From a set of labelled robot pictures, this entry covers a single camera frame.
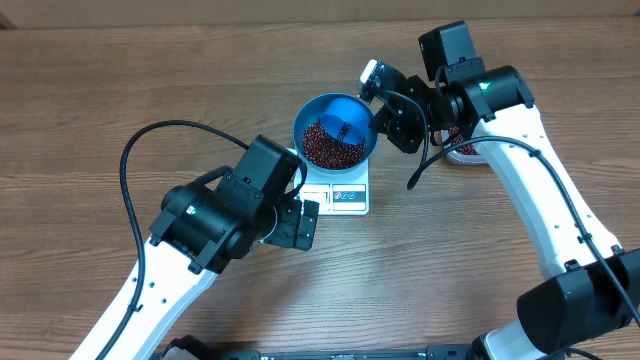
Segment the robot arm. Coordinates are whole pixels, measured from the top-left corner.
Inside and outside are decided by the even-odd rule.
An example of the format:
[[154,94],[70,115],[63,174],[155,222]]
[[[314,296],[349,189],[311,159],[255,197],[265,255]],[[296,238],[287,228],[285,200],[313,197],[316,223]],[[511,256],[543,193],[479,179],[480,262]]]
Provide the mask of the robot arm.
[[[98,357],[139,281],[144,286],[138,305],[106,359],[148,359],[182,312],[254,241],[309,250],[319,205],[295,199],[296,189],[285,193],[298,168],[304,178],[300,158],[258,136],[235,169],[221,167],[169,191],[144,244],[145,278],[136,278],[136,263],[72,359]],[[205,186],[220,177],[215,190]]]
[[[613,258],[614,255],[620,254],[620,243],[597,220],[560,163],[544,132],[540,113],[535,106],[527,108],[520,104],[497,111],[495,119],[478,122],[473,132],[473,137],[480,136],[505,136],[519,139],[541,150],[561,177],[582,221],[593,235],[593,242],[599,252],[605,258]],[[596,259],[587,245],[578,240],[580,234],[574,225],[573,218],[567,211],[564,199],[551,176],[536,158],[529,156],[524,149],[500,142],[478,143],[476,151],[487,160],[513,201],[529,232],[538,256],[540,271],[545,280],[553,281],[554,277],[572,271],[579,266],[585,267],[595,263]],[[591,293],[587,294],[587,296],[590,295],[587,299],[596,298],[593,289],[589,289],[589,285],[592,284],[576,282],[573,284],[575,286],[573,290],[578,290],[579,285],[586,288],[587,292],[591,290]],[[553,312],[555,306],[565,305],[565,303],[554,304],[552,303],[553,300],[555,298],[538,299],[538,301],[542,302],[549,301],[548,304],[544,304],[541,308],[548,307],[550,312]],[[568,302],[567,304],[575,306],[576,303],[578,302]],[[526,307],[519,307],[519,316],[521,311],[525,312],[522,316],[530,316],[530,314],[526,314],[526,312],[530,312]],[[598,316],[596,311],[586,309],[581,314]],[[584,335],[578,334],[576,331],[567,331],[565,334],[557,335],[557,338],[552,339],[551,343],[545,342],[545,340],[554,337],[554,332],[557,331],[559,333],[566,330],[556,328],[556,323],[553,323],[553,325],[549,328],[540,328],[539,324],[536,323],[528,329],[530,334],[533,333],[531,336],[536,338],[538,347],[550,350],[549,352],[553,349],[558,350],[558,347],[563,347],[556,346],[559,342],[567,339],[582,341],[584,339],[580,339],[580,337],[586,337],[586,331],[584,331]],[[600,335],[603,331],[606,332],[604,328],[595,329],[597,327],[596,324],[588,325],[594,328],[594,334],[590,335]],[[541,332],[549,332],[551,335],[548,337],[536,335]],[[502,329],[492,331],[482,338],[482,342],[489,359],[531,360],[547,355],[532,343],[520,319],[513,320]]]
[[[437,28],[419,42],[429,80],[435,81],[436,88],[429,89],[416,76],[405,78],[388,64],[371,61],[360,77],[359,95],[366,102],[378,97],[384,103],[372,129],[386,134],[403,152],[416,152],[420,138],[425,139],[426,148],[427,134],[416,134],[420,117],[415,111],[398,111],[412,105],[426,114],[422,117],[429,119],[429,131],[458,127],[459,135],[472,139],[469,143],[475,141],[476,151],[498,175],[525,223],[546,280],[518,299],[516,320],[476,339],[459,359],[539,359],[628,325],[632,315],[628,303],[637,308],[640,302],[640,251],[625,253],[586,205],[551,147],[533,95],[520,74],[510,66],[486,71],[464,22]],[[535,153],[495,137],[515,139]],[[577,217],[568,210],[537,153],[564,184]],[[409,189],[429,163],[420,165]],[[579,232],[578,219],[591,242],[582,238],[589,234]],[[603,259],[596,262],[597,253]],[[628,303],[622,299],[625,293]],[[451,358],[446,345],[436,347],[427,348],[434,360]]]
[[[620,243],[580,196],[553,150],[535,106],[527,108],[520,104],[496,111],[495,119],[481,120],[476,125],[473,137],[480,136],[519,139],[539,149],[560,176],[602,256],[609,258],[614,255],[613,249],[619,248]],[[506,143],[482,142],[475,147],[498,176],[529,231],[545,280],[565,273],[573,262],[585,266],[596,261],[586,244],[577,240],[580,233],[564,199],[535,157]]]

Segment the black base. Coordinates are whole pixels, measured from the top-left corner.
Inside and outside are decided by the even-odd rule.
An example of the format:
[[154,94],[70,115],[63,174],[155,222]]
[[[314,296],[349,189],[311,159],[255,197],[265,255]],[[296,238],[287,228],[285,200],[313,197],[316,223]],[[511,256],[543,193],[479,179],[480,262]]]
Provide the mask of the black base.
[[[185,336],[174,339],[165,350],[178,347],[189,351],[199,360],[488,360],[481,349],[481,337],[473,345],[430,345],[426,350],[346,350],[346,351],[301,351],[288,353],[260,353],[258,351],[229,351],[213,349],[193,338]],[[564,360],[558,353],[549,360]],[[161,359],[161,355],[152,359]]]
[[471,345],[430,345],[427,346],[427,360],[467,360]]

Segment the digital scale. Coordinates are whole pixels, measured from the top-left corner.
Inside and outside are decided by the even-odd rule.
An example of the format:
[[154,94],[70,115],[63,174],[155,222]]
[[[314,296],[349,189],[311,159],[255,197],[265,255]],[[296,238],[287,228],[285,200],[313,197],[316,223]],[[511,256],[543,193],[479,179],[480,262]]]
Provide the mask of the digital scale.
[[[302,175],[297,171],[293,186],[301,181]],[[337,175],[309,168],[307,181],[298,197],[320,204],[320,215],[366,215],[369,213],[369,160],[352,171]]]
[[[367,150],[363,161],[355,167],[330,170],[314,165],[303,154],[299,155],[307,164],[307,180],[300,189],[300,200],[311,200],[320,204],[319,215],[366,215],[369,213],[369,156],[378,142],[378,134],[369,129],[373,113],[357,98],[340,93],[320,95],[305,104],[296,116],[293,125],[293,143],[297,150],[303,149],[305,130],[319,122],[324,131],[336,139],[352,145],[366,140]],[[294,187],[302,181],[296,172]]]

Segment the cable clip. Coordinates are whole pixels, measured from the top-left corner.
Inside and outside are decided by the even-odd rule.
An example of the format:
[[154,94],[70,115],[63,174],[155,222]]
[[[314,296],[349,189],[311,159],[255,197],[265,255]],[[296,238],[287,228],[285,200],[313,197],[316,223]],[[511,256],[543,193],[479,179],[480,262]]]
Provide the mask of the cable clip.
[[143,307],[143,306],[144,306],[144,305],[140,304],[140,305],[138,305],[138,307],[136,308],[136,307],[133,307],[133,304],[129,304],[129,306],[128,306],[127,308],[128,308],[128,310],[129,310],[129,311],[131,311],[131,312],[140,312],[140,310],[142,310],[142,307]]
[[542,155],[542,151],[540,149],[536,149],[529,153],[529,157],[540,157],[540,155]]
[[584,237],[578,236],[578,241],[580,241],[580,244],[584,243],[587,240],[591,241],[592,239],[593,239],[593,235],[591,235],[591,233],[584,234]]

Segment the wooden table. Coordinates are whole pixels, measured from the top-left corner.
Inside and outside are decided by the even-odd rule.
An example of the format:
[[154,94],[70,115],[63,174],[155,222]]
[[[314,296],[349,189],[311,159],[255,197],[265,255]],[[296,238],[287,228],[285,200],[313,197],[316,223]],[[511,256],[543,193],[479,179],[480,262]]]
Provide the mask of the wooden table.
[[[640,247],[639,20],[469,23],[488,68],[525,77],[573,180],[627,249]],[[131,270],[117,169],[137,129],[190,119],[290,145],[300,107],[354,93],[369,59],[426,77],[417,38],[448,22],[0,32],[0,358],[67,358]],[[442,161],[407,191],[419,155],[379,143],[368,216],[322,218],[308,253],[256,246],[167,339],[419,348],[511,320],[542,278],[493,172]],[[129,164],[141,227],[168,189],[240,156],[196,130],[146,135]],[[637,359],[639,336],[631,326],[580,347]]]

